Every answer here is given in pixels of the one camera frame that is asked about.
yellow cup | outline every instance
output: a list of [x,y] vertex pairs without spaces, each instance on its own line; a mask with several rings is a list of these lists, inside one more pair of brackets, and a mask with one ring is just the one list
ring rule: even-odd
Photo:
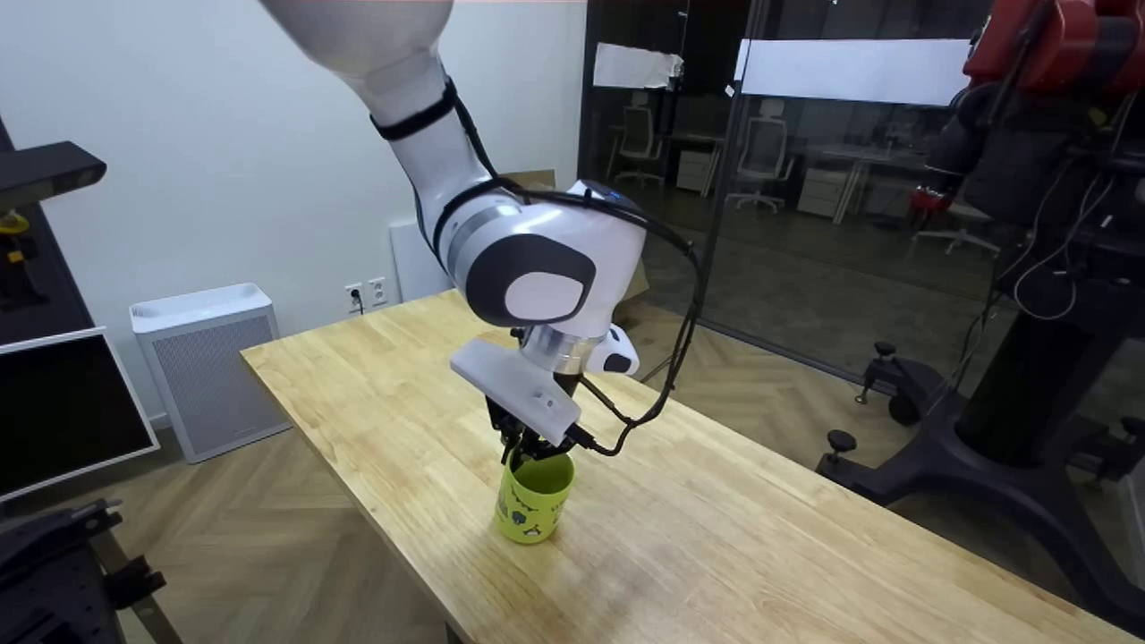
[[559,533],[574,491],[574,458],[506,465],[493,528],[512,545],[543,545]]

